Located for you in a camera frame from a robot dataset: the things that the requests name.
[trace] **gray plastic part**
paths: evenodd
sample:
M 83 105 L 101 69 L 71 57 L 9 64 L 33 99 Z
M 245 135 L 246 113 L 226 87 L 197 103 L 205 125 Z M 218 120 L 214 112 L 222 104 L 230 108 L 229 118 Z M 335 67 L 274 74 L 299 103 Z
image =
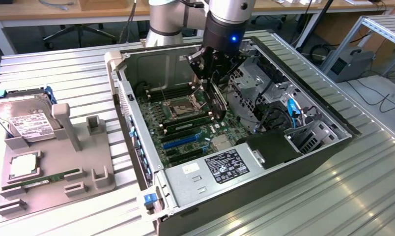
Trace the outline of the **gray plastic part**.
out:
M 90 135 L 95 135 L 103 132 L 105 127 L 101 124 L 101 119 L 98 115 L 87 117 L 87 124 Z
M 65 175 L 65 178 L 66 178 L 66 181 L 71 181 L 74 179 L 83 178 L 85 176 L 86 176 L 86 172 L 82 169 L 82 167 L 79 167 L 79 171 L 73 174 Z
M 21 148 L 29 148 L 29 143 L 22 137 L 15 137 L 5 140 L 7 146 L 11 149 L 21 149 Z
M 69 198 L 74 197 L 78 194 L 87 192 L 87 186 L 85 185 L 85 182 L 78 182 L 74 184 L 70 184 L 65 187 L 65 193 L 67 194 Z
M 3 187 L 2 190 L 5 190 L 5 187 L 9 186 L 7 179 L 11 167 L 11 157 L 22 155 L 25 153 L 37 152 L 39 150 L 42 150 L 42 158 L 38 158 L 37 167 L 42 169 L 42 177 L 51 176 L 74 169 L 83 169 L 85 175 L 75 174 L 74 177 L 79 178 L 74 180 L 67 180 L 67 178 L 63 176 L 63 180 L 51 181 L 50 183 L 37 185 L 35 187 L 29 187 L 26 188 L 26 194 L 10 196 L 7 199 L 0 196 L 0 203 L 7 203 L 9 200 L 11 201 L 15 199 L 22 199 L 25 202 L 29 203 L 29 207 L 25 211 L 3 215 L 0 221 L 18 218 L 23 215 L 49 209 L 61 204 L 66 204 L 86 197 L 91 197 L 97 194 L 106 193 L 115 188 L 115 181 L 113 181 L 111 184 L 109 184 L 106 187 L 97 188 L 97 184 L 91 177 L 91 170 L 95 169 L 99 173 L 102 173 L 105 166 L 109 172 L 109 176 L 114 176 L 114 165 L 105 120 L 101 120 L 101 125 L 105 127 L 105 131 L 99 134 L 90 135 L 86 122 L 74 124 L 74 129 L 78 133 L 79 141 L 83 146 L 83 150 L 79 152 L 75 152 L 71 148 L 73 144 L 70 139 L 49 139 L 34 142 L 31 143 L 29 149 L 13 150 L 10 147 L 6 148 L 0 179 L 0 185 Z M 89 191 L 79 193 L 69 198 L 67 194 L 65 193 L 65 187 L 82 181 Z
M 54 130 L 54 132 L 55 132 L 55 137 L 58 140 L 65 140 L 69 138 L 66 129 L 57 129 L 57 130 Z
M 26 208 L 26 202 L 22 199 L 15 199 L 0 204 L 0 215 L 6 216 L 9 214 L 26 210 Z
M 62 123 L 62 126 L 66 129 L 69 138 L 71 140 L 71 144 L 74 146 L 74 150 L 75 151 L 82 151 L 82 146 L 79 143 L 79 137 L 75 133 L 71 121 L 70 121 L 70 105 L 67 103 L 62 103 L 62 104 L 54 104 L 53 105 L 53 116 L 55 119 L 59 120 L 59 122 Z
M 97 188 L 103 188 L 113 183 L 113 176 L 109 174 L 106 166 L 105 166 L 105 173 L 102 175 L 98 175 L 95 170 L 91 169 L 91 177 L 93 177 L 94 186 Z
M 5 198 L 9 198 L 9 197 L 15 196 L 15 195 L 22 194 L 22 193 L 26 193 L 26 189 L 23 187 L 15 187 L 15 188 L 11 188 L 11 189 L 7 189 L 7 190 L 2 191 L 0 195 Z

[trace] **hard drive label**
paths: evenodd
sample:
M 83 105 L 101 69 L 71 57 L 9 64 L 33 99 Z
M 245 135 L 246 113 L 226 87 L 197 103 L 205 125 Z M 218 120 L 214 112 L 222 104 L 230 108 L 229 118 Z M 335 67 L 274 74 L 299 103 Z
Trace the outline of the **hard drive label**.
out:
M 225 183 L 250 172 L 235 149 L 207 158 L 205 161 L 218 183 Z
M 11 117 L 9 120 L 25 139 L 41 137 L 54 133 L 53 126 L 45 113 Z

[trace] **metal shelf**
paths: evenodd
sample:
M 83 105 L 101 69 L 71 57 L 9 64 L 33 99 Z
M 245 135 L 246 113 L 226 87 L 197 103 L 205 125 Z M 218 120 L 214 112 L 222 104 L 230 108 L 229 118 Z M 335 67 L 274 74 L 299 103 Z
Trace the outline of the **metal shelf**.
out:
M 374 32 L 381 34 L 387 40 L 395 43 L 395 15 L 362 16 L 357 21 L 347 37 L 345 38 L 337 52 L 333 56 L 327 58 L 325 64 L 322 65 L 322 71 L 326 74 L 329 73 L 333 65 L 335 64 L 342 51 L 354 39 L 355 34 L 358 34 L 359 28 L 362 26 L 369 27 Z
M 362 24 L 395 43 L 395 15 L 366 16 Z

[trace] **hard drive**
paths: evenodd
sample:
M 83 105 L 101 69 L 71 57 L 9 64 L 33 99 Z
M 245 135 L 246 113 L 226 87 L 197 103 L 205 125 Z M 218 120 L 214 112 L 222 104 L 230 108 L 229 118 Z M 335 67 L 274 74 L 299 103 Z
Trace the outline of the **hard drive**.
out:
M 55 137 L 62 128 L 53 117 L 55 98 L 50 87 L 21 91 L 0 91 L 0 124 L 9 136 L 35 142 Z

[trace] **aluminum extrusion table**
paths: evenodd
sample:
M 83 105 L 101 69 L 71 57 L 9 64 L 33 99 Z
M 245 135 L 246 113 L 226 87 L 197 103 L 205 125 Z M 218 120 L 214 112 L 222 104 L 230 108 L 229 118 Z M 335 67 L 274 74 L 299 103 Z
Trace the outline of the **aluminum extrusion table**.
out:
M 322 65 L 322 71 L 325 74 L 329 73 L 331 67 L 334 66 L 341 53 L 346 49 L 346 47 L 350 44 L 350 41 L 353 40 L 354 36 L 358 34 L 358 31 L 362 26 L 367 26 L 375 33 L 381 34 L 387 40 L 390 40 L 393 43 L 395 43 L 395 15 L 382 15 L 382 16 L 362 16 L 359 20 L 357 21 L 347 37 L 345 38 L 339 48 L 334 52 L 333 56 L 329 57 L 325 64 Z M 362 40 L 359 43 L 359 46 L 363 45 L 365 41 L 369 39 L 369 37 Z M 387 74 L 387 72 L 391 70 L 391 68 L 395 66 L 395 59 L 387 66 L 387 69 L 383 74 Z
M 275 34 L 257 31 L 247 36 L 259 37 L 363 135 L 313 174 L 187 235 L 395 235 L 395 134 Z M 0 223 L 0 235 L 157 234 L 153 223 L 139 214 L 139 186 L 111 102 L 103 57 L 107 51 L 139 47 L 134 43 L 2 58 L 0 89 L 49 83 L 58 101 L 73 107 L 73 123 L 91 114 L 107 121 L 118 188 Z

